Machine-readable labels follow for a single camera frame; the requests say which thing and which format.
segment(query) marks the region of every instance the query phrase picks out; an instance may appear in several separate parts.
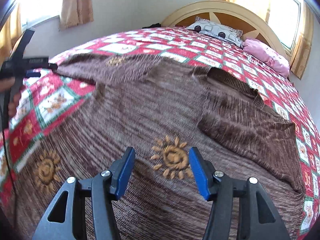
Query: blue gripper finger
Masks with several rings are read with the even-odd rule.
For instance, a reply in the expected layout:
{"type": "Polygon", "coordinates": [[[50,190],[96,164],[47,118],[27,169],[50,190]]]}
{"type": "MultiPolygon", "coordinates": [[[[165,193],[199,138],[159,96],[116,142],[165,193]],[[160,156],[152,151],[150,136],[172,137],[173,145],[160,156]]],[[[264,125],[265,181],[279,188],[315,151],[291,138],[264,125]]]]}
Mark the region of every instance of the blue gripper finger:
{"type": "Polygon", "coordinates": [[[109,170],[112,172],[111,187],[116,200],[119,200],[127,188],[134,167],[135,150],[127,147],[122,158],[113,162],[109,170]]]}
{"type": "Polygon", "coordinates": [[[41,73],[37,71],[28,70],[25,78],[30,78],[30,77],[41,77],[41,73]]]}
{"type": "Polygon", "coordinates": [[[189,150],[189,162],[199,193],[208,201],[210,198],[209,187],[213,183],[212,172],[208,170],[205,160],[197,147],[192,147],[189,150]]]}

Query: red and white bedspread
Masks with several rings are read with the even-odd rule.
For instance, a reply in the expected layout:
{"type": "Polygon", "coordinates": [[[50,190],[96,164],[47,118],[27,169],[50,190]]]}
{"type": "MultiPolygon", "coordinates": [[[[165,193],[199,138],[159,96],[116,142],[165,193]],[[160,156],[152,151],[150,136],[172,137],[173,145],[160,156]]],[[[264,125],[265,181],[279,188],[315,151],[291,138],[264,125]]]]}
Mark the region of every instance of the red and white bedspread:
{"type": "MultiPolygon", "coordinates": [[[[232,44],[181,27],[117,33],[65,51],[51,62],[59,64],[78,53],[161,55],[189,65],[222,68],[258,89],[265,104],[296,124],[297,147],[307,189],[299,239],[303,238],[319,215],[320,136],[308,109],[288,80],[232,44]]],[[[75,111],[94,90],[93,85],[49,71],[41,72],[41,78],[25,80],[27,88],[11,121],[7,142],[14,178],[19,177],[39,139],[75,111]]],[[[12,185],[4,161],[2,138],[0,143],[0,198],[2,205],[6,205],[12,185]]]]}

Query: wooden headboard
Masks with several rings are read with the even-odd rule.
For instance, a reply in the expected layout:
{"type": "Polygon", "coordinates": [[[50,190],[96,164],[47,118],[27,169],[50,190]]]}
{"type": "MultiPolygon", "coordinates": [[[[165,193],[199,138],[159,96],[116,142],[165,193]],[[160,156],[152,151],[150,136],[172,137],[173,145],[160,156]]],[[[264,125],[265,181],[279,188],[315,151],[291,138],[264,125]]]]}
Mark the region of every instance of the wooden headboard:
{"type": "Polygon", "coordinates": [[[242,40],[256,38],[287,58],[284,47],[269,25],[246,8],[220,0],[188,4],[170,14],[162,26],[189,26],[196,16],[243,31],[242,40]]]}

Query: sun embroidery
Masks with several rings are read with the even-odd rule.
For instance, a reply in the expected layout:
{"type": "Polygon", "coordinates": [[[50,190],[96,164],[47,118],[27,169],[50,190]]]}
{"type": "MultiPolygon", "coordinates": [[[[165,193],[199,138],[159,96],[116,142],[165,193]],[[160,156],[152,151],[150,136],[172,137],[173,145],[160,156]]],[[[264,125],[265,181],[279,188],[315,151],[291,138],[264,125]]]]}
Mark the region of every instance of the sun embroidery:
{"type": "Polygon", "coordinates": [[[124,57],[112,57],[106,62],[106,66],[119,66],[123,62],[126,62],[126,59],[124,57]]]}
{"type": "Polygon", "coordinates": [[[184,178],[184,173],[189,178],[193,178],[192,171],[189,165],[189,158],[184,147],[187,145],[186,142],[180,143],[179,137],[171,142],[168,135],[165,136],[165,140],[156,139],[158,146],[153,146],[152,150],[159,152],[151,156],[151,160],[162,160],[162,163],[157,164],[153,167],[155,171],[160,168],[165,168],[163,176],[165,178],[174,179],[175,175],[178,174],[179,179],[184,178]]]}
{"type": "Polygon", "coordinates": [[[46,190],[47,194],[54,192],[54,181],[61,182],[57,176],[57,172],[60,167],[57,164],[60,162],[60,157],[55,151],[43,151],[43,155],[40,155],[41,162],[37,163],[37,168],[34,171],[35,183],[43,192],[46,190]]]}

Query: person's hand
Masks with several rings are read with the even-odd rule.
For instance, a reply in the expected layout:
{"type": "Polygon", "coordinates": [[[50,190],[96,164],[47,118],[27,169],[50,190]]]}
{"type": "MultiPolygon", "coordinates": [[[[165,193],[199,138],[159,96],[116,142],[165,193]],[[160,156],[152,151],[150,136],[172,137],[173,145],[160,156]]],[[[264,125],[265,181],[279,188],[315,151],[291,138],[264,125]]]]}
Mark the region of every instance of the person's hand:
{"type": "MultiPolygon", "coordinates": [[[[13,86],[15,78],[7,78],[0,80],[0,92],[4,92],[13,86]]],[[[14,117],[17,113],[17,107],[19,105],[19,100],[21,98],[21,93],[17,93],[13,96],[13,102],[8,105],[8,115],[10,118],[14,117]]]]}

